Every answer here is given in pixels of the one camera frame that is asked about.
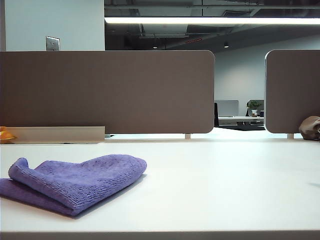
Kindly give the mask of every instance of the white wall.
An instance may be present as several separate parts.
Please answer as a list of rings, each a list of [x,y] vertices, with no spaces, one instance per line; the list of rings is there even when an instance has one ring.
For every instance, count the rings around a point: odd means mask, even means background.
[[[105,50],[104,0],[5,0],[7,51]]]
[[[6,50],[5,0],[0,0],[0,51]]]
[[[215,54],[214,98],[239,100],[239,115],[244,116],[248,100],[265,98],[265,56],[274,49],[320,49],[320,35]]]

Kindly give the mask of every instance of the desk surface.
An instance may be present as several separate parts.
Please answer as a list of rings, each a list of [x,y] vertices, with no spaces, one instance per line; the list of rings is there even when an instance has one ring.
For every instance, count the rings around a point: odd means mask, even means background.
[[[128,136],[116,135],[99,144],[1,145],[2,178],[19,157],[27,158],[31,168],[45,160],[80,163],[108,154],[133,155],[148,164],[137,183],[77,219],[2,198],[3,239],[36,239],[47,233],[50,239],[58,234],[60,239],[67,234],[84,239],[86,233],[91,239],[108,234],[148,239],[154,232],[172,239],[181,232],[185,239],[210,239],[234,231],[257,231],[246,239],[275,231],[273,239],[284,239],[282,233],[300,230],[309,239],[319,237],[318,141],[221,128],[193,134],[191,140],[183,134],[143,140],[146,136],[125,140]]]
[[[252,120],[261,120],[263,121],[265,118],[263,116],[219,116],[219,120],[235,120],[241,122],[250,122]]]

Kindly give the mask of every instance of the purple microfiber cloth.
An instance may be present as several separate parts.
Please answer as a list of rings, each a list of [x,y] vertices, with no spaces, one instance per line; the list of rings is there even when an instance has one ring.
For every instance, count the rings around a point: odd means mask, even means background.
[[[134,183],[146,170],[144,160],[106,155],[83,163],[45,161],[30,169],[19,158],[0,180],[0,195],[67,216],[76,216]]]

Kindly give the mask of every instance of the ceiling light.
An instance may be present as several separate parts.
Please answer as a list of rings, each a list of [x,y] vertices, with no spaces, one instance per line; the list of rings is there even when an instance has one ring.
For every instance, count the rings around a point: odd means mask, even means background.
[[[320,25],[320,18],[258,17],[105,17],[108,24]]]

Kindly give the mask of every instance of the exposed ceiling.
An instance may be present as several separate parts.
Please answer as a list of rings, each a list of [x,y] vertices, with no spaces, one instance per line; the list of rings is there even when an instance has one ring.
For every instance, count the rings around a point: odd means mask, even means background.
[[[105,17],[320,17],[320,0],[104,0]],[[232,48],[320,34],[320,27],[105,24],[106,50]]]

